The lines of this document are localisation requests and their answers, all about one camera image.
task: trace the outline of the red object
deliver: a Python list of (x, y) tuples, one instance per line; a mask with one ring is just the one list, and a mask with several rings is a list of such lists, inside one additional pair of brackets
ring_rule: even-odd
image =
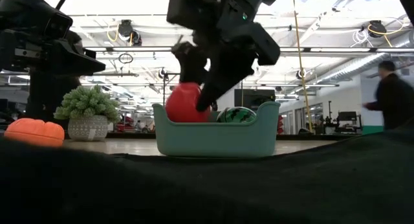
[(210, 108), (203, 112), (195, 108), (200, 94), (200, 87), (196, 83), (181, 83), (176, 86), (166, 102), (168, 118), (173, 122), (208, 122)]
[(279, 116), (279, 121), (278, 121), (278, 135), (283, 133), (283, 123), (282, 123), (283, 117), (280, 115)]

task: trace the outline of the plastic basket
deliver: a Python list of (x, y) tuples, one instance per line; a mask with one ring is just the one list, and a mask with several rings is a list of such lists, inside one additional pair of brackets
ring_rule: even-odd
[(176, 123), (160, 104), (153, 104), (160, 153), (174, 157), (266, 157), (274, 154), (278, 129), (277, 102), (266, 102), (250, 123)]

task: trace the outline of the orange pumpkin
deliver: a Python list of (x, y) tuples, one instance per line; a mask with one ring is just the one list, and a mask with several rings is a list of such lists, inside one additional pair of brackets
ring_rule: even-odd
[(65, 139), (65, 131), (59, 124), (21, 118), (7, 127), (5, 137), (37, 146), (60, 147)]

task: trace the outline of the black cloth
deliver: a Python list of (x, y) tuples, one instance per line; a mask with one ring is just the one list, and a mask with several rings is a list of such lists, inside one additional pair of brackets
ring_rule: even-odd
[(395, 129), (414, 117), (414, 89), (396, 74), (383, 78), (368, 109), (382, 111), (384, 129)]
[(54, 112), (63, 101), (63, 96), (76, 89), (79, 79), (73, 77), (56, 78), (50, 74), (34, 72), (30, 74), (30, 96), (27, 100), (26, 118), (53, 122), (67, 129), (68, 120), (56, 120)]
[(264, 159), (110, 156), (0, 139), (0, 223), (413, 223), (412, 133)]

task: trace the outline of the person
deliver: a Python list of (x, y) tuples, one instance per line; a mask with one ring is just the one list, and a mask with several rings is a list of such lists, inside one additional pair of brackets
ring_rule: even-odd
[(382, 111), (384, 129), (395, 129), (414, 117), (414, 89), (395, 71), (391, 61), (378, 65), (381, 81), (375, 93), (376, 101), (364, 104), (368, 110)]
[[(81, 37), (68, 31), (66, 39), (69, 45), (82, 47)], [(63, 96), (81, 85), (78, 77), (56, 78), (51, 74), (30, 71), (30, 88), (25, 118), (53, 122), (67, 129), (69, 120), (56, 120), (54, 112), (61, 105)]]

